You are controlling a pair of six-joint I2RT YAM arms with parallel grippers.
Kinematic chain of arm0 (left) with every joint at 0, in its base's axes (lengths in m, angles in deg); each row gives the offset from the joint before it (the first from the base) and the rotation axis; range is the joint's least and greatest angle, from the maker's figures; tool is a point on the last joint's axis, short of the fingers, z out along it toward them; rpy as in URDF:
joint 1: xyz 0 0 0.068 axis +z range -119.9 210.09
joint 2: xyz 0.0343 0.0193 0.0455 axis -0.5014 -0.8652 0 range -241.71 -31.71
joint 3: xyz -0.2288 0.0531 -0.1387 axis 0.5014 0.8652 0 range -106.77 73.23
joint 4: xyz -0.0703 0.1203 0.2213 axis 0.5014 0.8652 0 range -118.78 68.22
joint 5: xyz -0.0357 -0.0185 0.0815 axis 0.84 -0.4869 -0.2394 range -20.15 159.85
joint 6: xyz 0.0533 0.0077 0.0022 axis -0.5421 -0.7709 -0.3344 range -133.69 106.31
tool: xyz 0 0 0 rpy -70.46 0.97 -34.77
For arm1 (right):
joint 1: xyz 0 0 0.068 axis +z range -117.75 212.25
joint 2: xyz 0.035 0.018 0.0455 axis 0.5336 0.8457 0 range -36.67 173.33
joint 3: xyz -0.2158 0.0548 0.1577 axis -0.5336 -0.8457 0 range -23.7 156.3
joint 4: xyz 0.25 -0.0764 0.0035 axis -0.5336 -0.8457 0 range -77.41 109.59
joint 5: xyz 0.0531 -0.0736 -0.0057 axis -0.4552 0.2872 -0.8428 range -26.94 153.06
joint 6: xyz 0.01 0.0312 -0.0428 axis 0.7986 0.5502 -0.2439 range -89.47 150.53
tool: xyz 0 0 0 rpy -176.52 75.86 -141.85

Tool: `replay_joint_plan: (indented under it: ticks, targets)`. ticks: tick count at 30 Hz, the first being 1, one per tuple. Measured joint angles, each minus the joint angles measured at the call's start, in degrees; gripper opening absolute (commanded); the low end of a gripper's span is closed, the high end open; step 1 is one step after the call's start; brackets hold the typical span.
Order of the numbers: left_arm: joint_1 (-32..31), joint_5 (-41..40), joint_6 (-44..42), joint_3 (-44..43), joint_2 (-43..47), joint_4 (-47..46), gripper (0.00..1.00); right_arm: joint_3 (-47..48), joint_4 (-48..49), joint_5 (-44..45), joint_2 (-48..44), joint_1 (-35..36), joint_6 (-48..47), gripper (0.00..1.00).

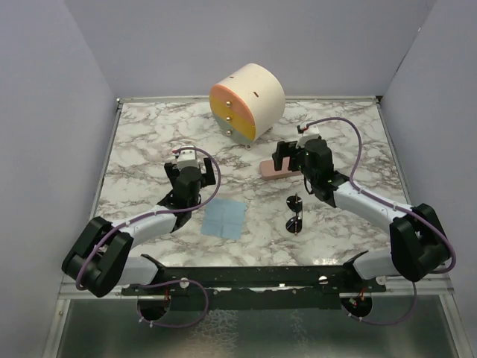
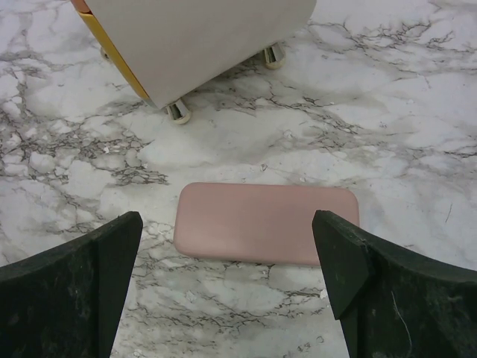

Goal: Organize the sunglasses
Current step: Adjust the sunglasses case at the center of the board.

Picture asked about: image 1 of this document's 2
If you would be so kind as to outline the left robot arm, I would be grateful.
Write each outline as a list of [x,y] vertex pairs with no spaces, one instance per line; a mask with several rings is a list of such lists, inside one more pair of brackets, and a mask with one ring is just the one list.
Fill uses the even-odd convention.
[[221,171],[215,159],[203,159],[203,173],[197,162],[166,163],[171,191],[151,209],[139,215],[110,222],[90,219],[64,258],[61,270],[73,279],[80,291],[102,298],[121,284],[139,284],[148,294],[156,294],[165,283],[160,264],[152,259],[130,257],[137,245],[182,228],[192,212],[208,204],[221,185]]

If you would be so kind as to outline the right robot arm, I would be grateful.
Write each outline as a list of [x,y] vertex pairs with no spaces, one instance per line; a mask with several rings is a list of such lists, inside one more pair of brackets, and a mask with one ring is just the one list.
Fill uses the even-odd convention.
[[300,172],[307,193],[331,207],[351,212],[389,235],[390,248],[365,251],[345,263],[344,286],[358,292],[380,276],[421,280],[451,257],[436,212],[427,204],[392,204],[380,195],[365,195],[349,177],[336,171],[332,151],[320,136],[306,141],[277,143],[274,170],[289,160],[288,170]]

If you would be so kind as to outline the light blue cleaning cloth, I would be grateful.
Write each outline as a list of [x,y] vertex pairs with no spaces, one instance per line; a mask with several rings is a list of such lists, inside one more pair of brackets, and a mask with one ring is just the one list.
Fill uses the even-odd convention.
[[222,239],[239,240],[245,220],[246,204],[214,198],[205,208],[200,233]]

